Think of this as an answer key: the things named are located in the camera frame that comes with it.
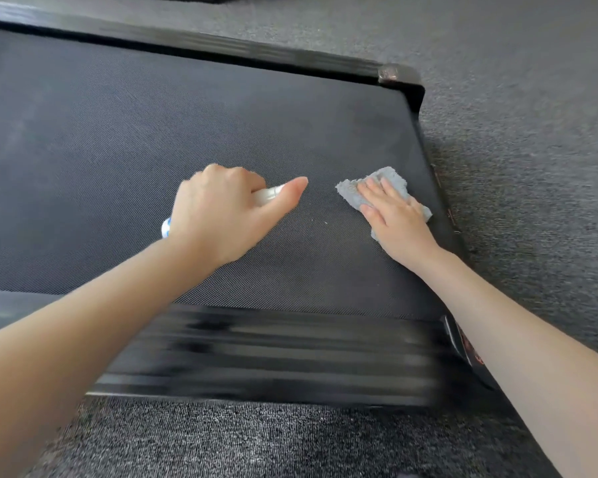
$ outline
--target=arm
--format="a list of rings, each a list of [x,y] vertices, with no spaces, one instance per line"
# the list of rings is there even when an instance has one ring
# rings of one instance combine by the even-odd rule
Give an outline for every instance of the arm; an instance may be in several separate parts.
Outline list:
[[[359,191],[381,246],[421,277],[485,361],[564,478],[598,478],[598,354],[528,312],[442,250],[421,205],[386,180]]]
[[[305,178],[263,208],[243,168],[211,165],[184,181],[168,239],[0,330],[0,478],[15,476],[73,415],[88,388],[160,310],[243,256],[293,209]]]

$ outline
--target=white bottle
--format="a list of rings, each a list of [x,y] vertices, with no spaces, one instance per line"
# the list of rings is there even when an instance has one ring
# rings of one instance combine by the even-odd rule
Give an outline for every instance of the white bottle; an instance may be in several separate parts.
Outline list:
[[[255,198],[255,204],[257,206],[263,206],[264,204],[272,201],[279,195],[282,187],[284,187],[284,185],[275,186],[273,188],[260,189],[259,191],[255,191],[253,193],[253,196]],[[162,223],[162,238],[166,238],[168,236],[168,232],[170,231],[170,229],[171,229],[171,217],[169,216]]]

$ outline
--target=treadmill frame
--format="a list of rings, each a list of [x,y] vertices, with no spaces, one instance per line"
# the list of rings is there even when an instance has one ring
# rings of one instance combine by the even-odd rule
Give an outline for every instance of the treadmill frame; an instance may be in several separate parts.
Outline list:
[[[35,7],[14,5],[0,2],[0,29],[25,32],[42,36],[54,36],[97,44],[151,51],[167,55],[183,56],[213,60],[215,62],[247,65],[250,67],[272,69],[276,71],[306,74],[324,78],[352,81],[369,85],[380,85],[398,90],[406,98],[410,111],[415,120],[415,129],[423,146],[424,138],[418,113],[420,111],[425,88],[418,72],[398,63],[378,63],[372,60],[352,58],[341,55],[331,55],[316,51],[279,47],[272,44],[239,40],[221,36],[201,34],[157,27],[143,27],[127,23],[98,20],[77,15],[53,13]],[[429,171],[436,181],[436,190],[447,211],[456,237],[460,245],[459,257],[469,264],[469,252],[465,247],[461,232],[456,226],[449,208],[449,203],[442,190],[436,169],[429,164]],[[11,292],[2,292],[0,300],[4,304],[6,314],[15,314],[9,310],[13,306],[7,302]],[[13,296],[13,302],[22,301],[23,294]],[[35,294],[28,294],[31,302],[38,299]],[[448,313],[439,316],[454,351],[460,358],[470,365],[479,381],[491,389],[499,390],[493,377],[486,369],[473,346],[458,327],[454,318]],[[137,394],[125,393],[119,390],[105,390],[96,387],[94,393],[106,394]]]

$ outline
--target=forearm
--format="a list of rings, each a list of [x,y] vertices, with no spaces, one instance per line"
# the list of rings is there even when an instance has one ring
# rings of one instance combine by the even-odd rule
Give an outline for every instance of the forearm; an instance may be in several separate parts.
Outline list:
[[[129,340],[215,270],[190,246],[192,259],[158,241],[0,331],[0,476],[30,464]]]
[[[598,354],[443,252],[418,272],[563,477],[598,477]]]

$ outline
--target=black running belt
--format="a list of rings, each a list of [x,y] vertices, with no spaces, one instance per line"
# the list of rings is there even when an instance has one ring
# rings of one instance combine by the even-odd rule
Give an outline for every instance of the black running belt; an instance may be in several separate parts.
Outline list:
[[[0,30],[0,290],[65,294],[118,265],[160,238],[181,180],[211,162],[310,185],[182,303],[446,312],[335,191],[392,166],[431,208],[437,240],[455,245],[400,92]]]

